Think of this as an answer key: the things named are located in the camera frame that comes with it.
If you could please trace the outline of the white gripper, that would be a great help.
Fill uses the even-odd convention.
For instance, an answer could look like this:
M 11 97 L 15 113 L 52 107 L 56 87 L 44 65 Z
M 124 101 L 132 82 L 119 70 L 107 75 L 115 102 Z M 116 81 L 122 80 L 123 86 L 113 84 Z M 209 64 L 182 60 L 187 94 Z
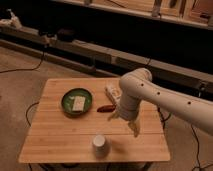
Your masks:
M 121 99 L 117 105 L 117 112 L 113 112 L 109 117 L 108 121 L 112 119 L 117 119 L 119 116 L 130 121 L 128 123 L 129 128 L 133 131 L 134 137 L 137 137 L 140 133 L 140 122 L 135 120 L 139 114 L 140 101 L 139 100 L 124 100 Z

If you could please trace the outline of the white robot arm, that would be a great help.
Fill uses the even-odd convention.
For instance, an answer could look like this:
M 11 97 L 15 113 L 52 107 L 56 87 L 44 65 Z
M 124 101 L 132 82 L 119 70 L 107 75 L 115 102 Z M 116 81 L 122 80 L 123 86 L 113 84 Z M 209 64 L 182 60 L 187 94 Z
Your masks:
M 145 100 L 213 136 L 213 102 L 154 84 L 152 74 L 146 68 L 124 74 L 119 80 L 119 87 L 122 93 L 115 108 L 115 117 L 134 121 L 139 115 L 141 101 Z

